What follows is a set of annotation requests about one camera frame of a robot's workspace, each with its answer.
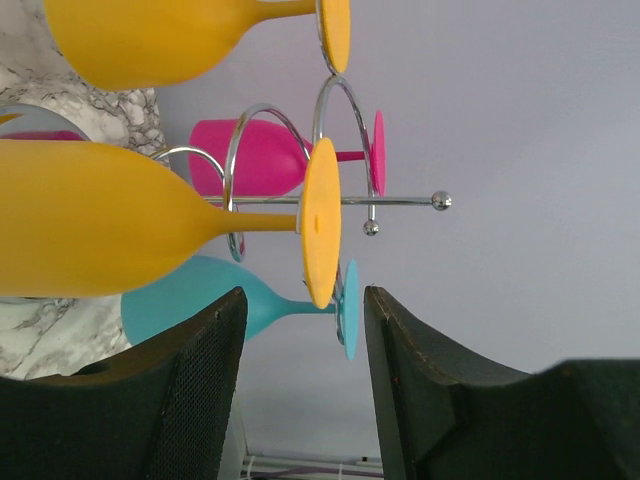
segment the wine glass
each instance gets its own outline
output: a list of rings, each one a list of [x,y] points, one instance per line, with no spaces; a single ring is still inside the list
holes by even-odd
[[[126,292],[244,231],[299,232],[312,302],[325,308],[333,292],[341,205],[329,139],[311,155],[297,215],[217,208],[147,156],[78,141],[0,139],[0,203],[3,296]]]
[[[201,120],[191,132],[189,143],[205,150],[220,163],[229,150],[237,120]],[[304,140],[309,151],[312,145]],[[304,180],[307,159],[295,137],[284,126],[251,119],[238,149],[234,192],[240,196],[280,196],[298,187]],[[385,191],[385,138],[382,112],[376,112],[373,142],[370,148],[371,176],[376,193]],[[338,162],[364,160],[364,151],[338,152]],[[200,195],[221,195],[222,184],[210,163],[199,155],[189,155],[189,170],[194,188]]]
[[[153,88],[215,67],[254,25],[317,15],[327,65],[346,70],[349,0],[44,0],[53,37],[73,68],[103,90]]]
[[[354,358],[360,320],[358,270],[354,260],[347,267],[338,298],[321,309],[310,302],[281,297],[238,264],[195,255],[169,275],[122,295],[122,325],[127,339],[132,345],[143,342],[192,317],[237,286],[242,287],[249,304],[246,340],[287,315],[334,314],[347,358]]]

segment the marble countertop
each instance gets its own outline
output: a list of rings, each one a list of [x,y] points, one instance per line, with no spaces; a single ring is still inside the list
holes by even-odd
[[[0,2],[0,104],[7,103],[53,110],[96,142],[147,155],[164,147],[153,89],[104,92],[79,78],[55,46],[42,0]],[[0,304],[2,376],[71,374],[129,346],[119,295]]]

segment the wine glass holder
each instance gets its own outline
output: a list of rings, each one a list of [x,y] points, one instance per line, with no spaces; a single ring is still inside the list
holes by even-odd
[[[68,0],[67,6],[62,7],[69,8],[75,0]],[[223,0],[218,0],[218,2],[222,5],[224,3]],[[304,13],[303,10],[311,10],[313,8],[312,3],[315,5],[315,14],[316,14],[316,23],[318,36],[321,44],[322,57],[325,60],[327,68],[329,69],[330,76],[323,83],[316,102],[313,109],[313,126],[312,126],[312,136],[311,142],[305,142],[305,139],[300,134],[299,130],[293,124],[293,122],[287,117],[278,107],[274,105],[270,105],[267,103],[258,103],[252,105],[247,108],[235,121],[235,126],[231,133],[231,137],[229,139],[229,145],[226,150],[225,163],[224,166],[220,164],[218,159],[215,158],[210,152],[205,148],[200,148],[195,145],[175,145],[163,148],[161,150],[156,151],[150,158],[153,160],[161,160],[170,157],[171,155],[178,153],[187,153],[190,155],[195,155],[203,160],[213,169],[213,172],[217,175],[220,182],[222,183],[222,194],[215,195],[201,195],[201,197],[208,203],[212,205],[216,205],[219,208],[222,208],[226,212],[238,212],[238,205],[240,204],[281,204],[281,205],[297,205],[297,228],[296,232],[300,232],[300,215],[301,215],[301,201],[302,197],[297,196],[288,196],[288,195],[277,195],[277,196],[251,196],[251,195],[234,195],[234,181],[236,180],[236,165],[238,163],[238,151],[243,141],[243,136],[247,131],[247,128],[254,120],[254,118],[258,114],[269,114],[272,117],[275,117],[282,126],[286,129],[287,134],[295,140],[298,148],[302,153],[302,157],[307,162],[307,164],[311,161],[312,151],[316,147],[316,145],[326,137],[326,116],[327,116],[327,107],[329,103],[329,99],[334,89],[337,87],[339,90],[342,90],[345,94],[353,115],[355,117],[358,133],[360,137],[360,143],[362,146],[362,156],[365,165],[365,178],[367,182],[367,195],[365,197],[341,197],[341,203],[343,205],[366,205],[367,206],[367,218],[363,224],[363,231],[367,236],[375,236],[380,231],[380,224],[377,218],[377,206],[432,206],[437,211],[444,211],[448,209],[452,204],[451,196],[444,191],[438,191],[433,194],[431,197],[388,197],[386,196],[386,192],[384,191],[384,181],[386,176],[386,151],[385,151],[385,141],[384,141],[384,130],[383,130],[383,121],[382,114],[379,113],[376,116],[376,136],[378,133],[382,138],[374,138],[374,145],[372,148],[372,142],[369,136],[369,130],[367,128],[367,123],[365,121],[365,116],[363,114],[362,106],[355,94],[353,87],[349,84],[346,78],[343,76],[344,70],[346,69],[350,51],[350,25],[351,25],[351,17],[350,17],[350,5],[349,1],[345,0],[342,4],[334,4],[328,2],[328,0],[296,0],[296,2],[281,2],[282,8],[290,8],[289,6],[285,6],[285,3],[289,3],[292,7],[297,8],[298,13],[291,13],[283,15],[277,14],[269,14],[265,18],[275,18],[277,16],[288,16],[288,15],[300,15]],[[69,31],[60,30],[60,25],[64,24],[66,20],[63,20],[63,16],[60,16],[60,12],[62,10],[58,10],[56,15],[57,18],[54,23],[57,22],[57,28],[54,29],[57,31],[58,35],[62,35],[69,39],[69,35],[73,36]],[[78,52],[82,52],[84,47],[79,47],[76,51],[73,52],[75,55],[74,60],[77,60],[79,64],[83,64],[84,67],[87,66],[88,63],[91,63],[92,60],[88,58],[82,58],[82,55],[78,57]],[[126,84],[127,82],[140,81],[139,77],[136,77],[136,74],[133,71],[125,71],[124,77],[127,74],[132,75],[131,78],[119,78],[116,77],[117,72],[105,70],[103,73],[103,80],[106,83],[112,82],[112,84]],[[146,85],[147,87],[155,87],[167,84],[166,82],[160,82],[159,85]],[[15,111],[11,109],[4,112],[5,114],[12,115],[14,113],[20,114],[20,108],[31,108],[29,106],[15,106]],[[82,141],[89,140],[86,135],[82,132],[76,131],[78,136]],[[226,234],[227,237],[227,245],[231,257],[237,263],[240,263],[244,260],[246,255],[246,244],[244,234],[242,232],[231,232]],[[344,278],[342,275],[342,267],[338,257],[338,265],[335,273],[335,282],[333,284],[333,292],[331,297],[335,303],[335,321],[336,321],[336,331],[339,342],[344,345],[345,341],[345,318],[343,317],[344,309],[340,308],[343,306],[345,302],[345,288],[344,288]]]

